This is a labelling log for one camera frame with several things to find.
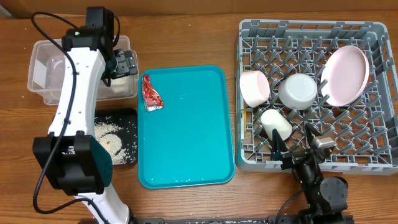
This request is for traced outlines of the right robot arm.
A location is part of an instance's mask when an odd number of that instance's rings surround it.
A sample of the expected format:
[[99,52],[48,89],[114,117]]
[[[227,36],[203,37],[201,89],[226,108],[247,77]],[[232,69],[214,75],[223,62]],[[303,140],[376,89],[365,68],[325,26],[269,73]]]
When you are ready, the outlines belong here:
[[[319,223],[350,224],[352,216],[344,215],[348,208],[348,183],[342,177],[323,176],[320,164],[331,155],[335,141],[322,135],[311,124],[305,124],[305,134],[309,147],[301,151],[287,148],[278,130],[272,131],[271,158],[282,161],[281,169],[290,169],[301,185],[301,190],[289,198],[275,217],[268,217],[269,223]],[[300,194],[304,194],[308,208],[297,215],[283,216],[284,208]]]

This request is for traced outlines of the small bowl with food scraps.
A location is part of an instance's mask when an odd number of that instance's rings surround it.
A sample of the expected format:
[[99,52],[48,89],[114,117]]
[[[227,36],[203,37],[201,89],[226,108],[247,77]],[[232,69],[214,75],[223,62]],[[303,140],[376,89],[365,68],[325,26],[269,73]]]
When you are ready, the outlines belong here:
[[265,103],[270,97],[269,82],[261,71],[243,72],[239,85],[244,101],[252,108]]

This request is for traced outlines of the white round bowl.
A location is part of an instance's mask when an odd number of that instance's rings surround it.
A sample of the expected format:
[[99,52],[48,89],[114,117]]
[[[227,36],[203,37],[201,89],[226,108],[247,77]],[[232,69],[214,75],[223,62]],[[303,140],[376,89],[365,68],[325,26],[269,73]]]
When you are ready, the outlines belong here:
[[278,95],[284,106],[293,110],[305,110],[312,106],[317,91],[313,78],[297,73],[280,84]]

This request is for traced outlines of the red foil snack wrapper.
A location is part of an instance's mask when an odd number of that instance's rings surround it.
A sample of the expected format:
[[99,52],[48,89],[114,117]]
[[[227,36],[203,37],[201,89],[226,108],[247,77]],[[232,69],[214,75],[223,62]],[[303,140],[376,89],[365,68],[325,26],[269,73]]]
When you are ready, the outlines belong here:
[[146,111],[151,112],[164,107],[164,101],[152,86],[149,75],[142,76],[142,95]]

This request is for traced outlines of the white paper cup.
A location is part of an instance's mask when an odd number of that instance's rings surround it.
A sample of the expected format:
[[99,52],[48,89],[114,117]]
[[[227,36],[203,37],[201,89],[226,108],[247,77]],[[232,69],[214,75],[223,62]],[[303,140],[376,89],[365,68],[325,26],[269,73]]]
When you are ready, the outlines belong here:
[[292,125],[275,109],[268,109],[260,117],[261,124],[272,140],[272,131],[276,129],[282,140],[286,140],[292,134]]

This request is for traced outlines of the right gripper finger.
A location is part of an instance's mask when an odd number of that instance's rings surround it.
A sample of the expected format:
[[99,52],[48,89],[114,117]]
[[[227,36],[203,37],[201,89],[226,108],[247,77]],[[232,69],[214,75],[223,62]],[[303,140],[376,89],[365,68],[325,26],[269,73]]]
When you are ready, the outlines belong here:
[[288,152],[285,141],[281,138],[277,129],[272,130],[271,159],[282,159],[283,153]]
[[314,137],[317,137],[317,136],[321,136],[321,135],[322,135],[322,133],[319,132],[319,131],[318,131],[313,125],[311,125],[310,123],[305,123],[304,127],[305,127],[305,134],[306,134],[306,137],[307,137],[307,141],[308,141],[308,142],[312,142],[313,139],[314,139]]

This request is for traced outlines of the white napkin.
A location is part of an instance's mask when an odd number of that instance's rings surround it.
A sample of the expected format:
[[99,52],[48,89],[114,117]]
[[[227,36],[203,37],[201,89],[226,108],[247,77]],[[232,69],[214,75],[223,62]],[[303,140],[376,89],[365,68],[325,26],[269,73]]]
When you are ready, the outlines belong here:
[[114,93],[125,93],[129,91],[129,78],[123,77],[111,81],[111,90]]

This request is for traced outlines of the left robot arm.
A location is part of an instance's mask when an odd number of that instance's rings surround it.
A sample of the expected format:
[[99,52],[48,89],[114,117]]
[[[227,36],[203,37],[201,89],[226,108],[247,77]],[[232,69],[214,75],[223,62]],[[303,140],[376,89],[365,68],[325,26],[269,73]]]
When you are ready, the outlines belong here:
[[104,7],[89,7],[85,25],[71,25],[56,47],[65,56],[65,74],[57,111],[45,137],[32,145],[44,179],[83,203],[98,223],[135,223],[131,209],[111,180],[109,152],[95,137],[95,108],[100,83],[137,74],[131,51],[118,49],[120,21]]

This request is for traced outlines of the pink round plate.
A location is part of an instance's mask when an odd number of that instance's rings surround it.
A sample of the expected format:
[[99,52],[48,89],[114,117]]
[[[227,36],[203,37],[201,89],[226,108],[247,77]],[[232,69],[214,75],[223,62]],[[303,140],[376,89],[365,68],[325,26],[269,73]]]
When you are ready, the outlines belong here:
[[332,106],[344,106],[357,99],[365,89],[370,73],[369,61],[358,47],[347,45],[334,52],[325,64],[320,89],[326,102]]

